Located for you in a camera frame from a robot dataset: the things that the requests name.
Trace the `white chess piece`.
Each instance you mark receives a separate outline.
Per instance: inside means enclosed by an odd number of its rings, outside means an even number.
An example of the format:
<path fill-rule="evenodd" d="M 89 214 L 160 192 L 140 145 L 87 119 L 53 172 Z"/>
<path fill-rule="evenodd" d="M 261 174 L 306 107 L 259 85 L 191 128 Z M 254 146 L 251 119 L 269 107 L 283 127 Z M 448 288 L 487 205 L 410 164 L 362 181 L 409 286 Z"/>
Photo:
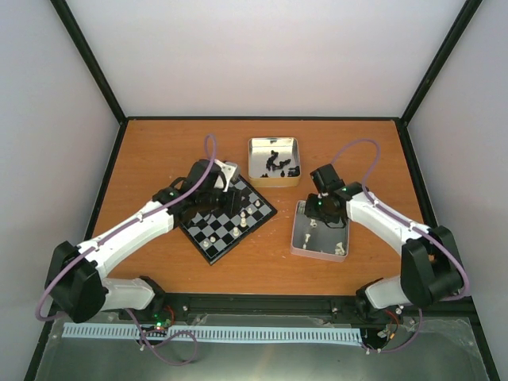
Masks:
<path fill-rule="evenodd" d="M 246 213 L 245 213 L 244 211 L 241 211 L 241 213 L 240 213 L 240 217 L 241 217 L 241 223 L 240 223 L 240 226 L 241 226 L 241 227 L 246 227 L 246 226 L 247 226 Z"/>

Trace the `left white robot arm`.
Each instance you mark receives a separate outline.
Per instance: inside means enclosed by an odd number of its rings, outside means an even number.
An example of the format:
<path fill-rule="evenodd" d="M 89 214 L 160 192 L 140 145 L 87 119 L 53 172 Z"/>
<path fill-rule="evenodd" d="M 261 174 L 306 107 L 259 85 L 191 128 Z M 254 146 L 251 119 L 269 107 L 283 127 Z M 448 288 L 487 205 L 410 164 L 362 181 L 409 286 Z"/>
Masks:
<path fill-rule="evenodd" d="M 48 270 L 45 294 L 74 323 L 89 321 L 102 311 L 123 309 L 138 310 L 147 319 L 159 318 L 165 300 L 155 281 L 147 276 L 112 279 L 111 271 L 148 242 L 199 213 L 238 213 L 241 193 L 232 184 L 239 174 L 237 164 L 199 160 L 187 176 L 159 190 L 122 223 L 80 244 L 59 244 Z"/>

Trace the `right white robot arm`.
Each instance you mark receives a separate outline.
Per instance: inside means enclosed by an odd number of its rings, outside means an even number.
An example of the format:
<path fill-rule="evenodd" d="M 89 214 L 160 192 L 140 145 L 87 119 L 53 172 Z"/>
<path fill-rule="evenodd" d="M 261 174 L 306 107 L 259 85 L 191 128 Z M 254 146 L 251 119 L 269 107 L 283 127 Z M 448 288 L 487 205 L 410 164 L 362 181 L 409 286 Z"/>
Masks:
<path fill-rule="evenodd" d="M 356 310 L 364 320 L 392 306 L 424 308 L 466 295 L 468 277 L 452 232 L 410 220 L 380 201 L 362 183 L 347 184 L 332 164 L 310 174 L 317 191 L 306 200 L 305 215 L 330 228 L 355 222 L 399 255 L 399 275 L 377 279 L 356 292 Z"/>

